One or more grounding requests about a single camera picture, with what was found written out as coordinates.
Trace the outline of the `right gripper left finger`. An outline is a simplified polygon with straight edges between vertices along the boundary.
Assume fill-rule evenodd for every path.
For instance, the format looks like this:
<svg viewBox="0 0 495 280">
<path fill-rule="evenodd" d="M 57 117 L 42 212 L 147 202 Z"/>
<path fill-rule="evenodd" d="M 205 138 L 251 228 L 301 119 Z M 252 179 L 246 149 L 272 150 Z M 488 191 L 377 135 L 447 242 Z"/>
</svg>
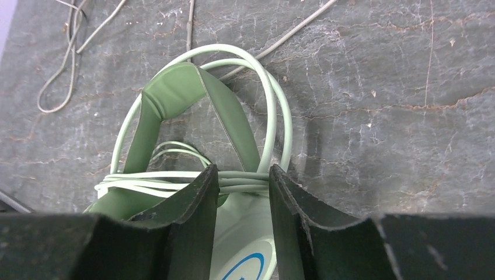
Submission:
<svg viewBox="0 0 495 280">
<path fill-rule="evenodd" d="M 2 279 L 208 279 L 218 170 L 128 220 L 99 214 L 1 215 Z"/>
</svg>

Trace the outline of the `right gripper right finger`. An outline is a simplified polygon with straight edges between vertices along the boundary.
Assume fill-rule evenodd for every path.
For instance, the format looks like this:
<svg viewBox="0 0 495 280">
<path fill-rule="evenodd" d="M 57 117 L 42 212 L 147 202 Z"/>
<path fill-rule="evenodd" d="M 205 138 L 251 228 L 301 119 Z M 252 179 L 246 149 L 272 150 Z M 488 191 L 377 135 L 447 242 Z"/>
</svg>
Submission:
<svg viewBox="0 0 495 280">
<path fill-rule="evenodd" d="M 494 216 L 385 213 L 359 219 L 279 166 L 269 197 L 281 279 L 493 279 Z"/>
</svg>

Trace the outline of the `green headphones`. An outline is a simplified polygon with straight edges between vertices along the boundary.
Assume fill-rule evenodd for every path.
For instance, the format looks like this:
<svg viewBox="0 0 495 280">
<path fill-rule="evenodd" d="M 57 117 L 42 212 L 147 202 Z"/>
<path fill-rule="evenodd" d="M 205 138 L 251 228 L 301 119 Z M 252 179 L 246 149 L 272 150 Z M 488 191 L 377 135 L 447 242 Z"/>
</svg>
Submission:
<svg viewBox="0 0 495 280">
<path fill-rule="evenodd" d="M 264 145 L 259 146 L 237 95 L 211 70 L 234 66 L 253 70 L 266 98 Z M 287 170 L 293 145 L 291 109 L 274 75 L 257 57 L 228 44 L 210 44 L 178 56 L 142 88 L 130 107 L 114 145 L 110 172 L 95 186 L 88 212 L 127 220 L 170 198 L 197 177 L 197 171 L 154 170 L 167 154 L 211 161 L 194 146 L 159 141 L 160 130 L 176 120 L 191 120 L 208 105 L 207 121 L 229 140 L 237 170 L 219 172 L 219 197 L 211 260 L 211 279 L 270 279 L 277 266 L 270 214 L 268 173 L 273 164 L 278 117 L 283 119 L 279 165 Z"/>
</svg>

